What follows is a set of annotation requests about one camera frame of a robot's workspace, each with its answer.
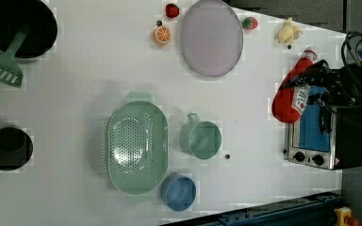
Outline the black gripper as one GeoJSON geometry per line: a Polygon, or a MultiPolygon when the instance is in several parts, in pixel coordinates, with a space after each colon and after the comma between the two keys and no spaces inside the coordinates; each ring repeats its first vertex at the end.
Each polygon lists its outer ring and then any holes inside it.
{"type": "Polygon", "coordinates": [[[362,67],[350,64],[340,69],[332,69],[327,78],[329,72],[326,60],[316,63],[312,63],[309,59],[299,60],[284,79],[283,88],[326,86],[327,93],[310,95],[307,99],[308,105],[362,105],[362,89],[355,82],[357,80],[362,85],[362,67]]]}

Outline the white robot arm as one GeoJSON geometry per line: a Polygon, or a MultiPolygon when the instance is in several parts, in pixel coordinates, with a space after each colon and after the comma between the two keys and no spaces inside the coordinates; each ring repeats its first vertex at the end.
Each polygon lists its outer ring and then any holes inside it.
{"type": "Polygon", "coordinates": [[[309,87],[325,89],[323,94],[308,95],[310,105],[320,102],[333,107],[354,107],[362,99],[362,62],[359,66],[349,64],[331,69],[326,60],[320,60],[304,67],[281,85],[281,89],[295,91],[309,87]]]}

